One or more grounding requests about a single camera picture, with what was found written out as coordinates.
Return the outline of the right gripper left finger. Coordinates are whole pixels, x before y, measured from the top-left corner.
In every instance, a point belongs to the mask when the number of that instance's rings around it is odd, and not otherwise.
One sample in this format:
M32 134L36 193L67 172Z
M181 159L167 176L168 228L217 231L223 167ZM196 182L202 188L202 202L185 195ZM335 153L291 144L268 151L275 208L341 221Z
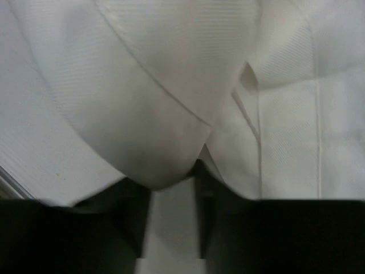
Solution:
M1 272L134 273L150 197L124 178L72 207L1 200Z

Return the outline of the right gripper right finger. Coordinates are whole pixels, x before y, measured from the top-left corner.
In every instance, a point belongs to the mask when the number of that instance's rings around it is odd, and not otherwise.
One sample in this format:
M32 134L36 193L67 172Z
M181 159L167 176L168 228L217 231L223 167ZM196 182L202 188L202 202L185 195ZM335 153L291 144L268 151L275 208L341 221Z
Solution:
M193 169L207 273L363 273L364 202L251 200Z

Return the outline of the white pleated skirt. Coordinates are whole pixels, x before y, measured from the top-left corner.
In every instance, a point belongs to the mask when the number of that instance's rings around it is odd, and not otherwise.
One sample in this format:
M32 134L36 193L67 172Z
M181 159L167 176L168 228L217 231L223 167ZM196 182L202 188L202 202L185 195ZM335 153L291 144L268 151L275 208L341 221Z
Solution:
M364 199L364 2L1 2L1 166L26 196L158 190L199 158L249 199Z

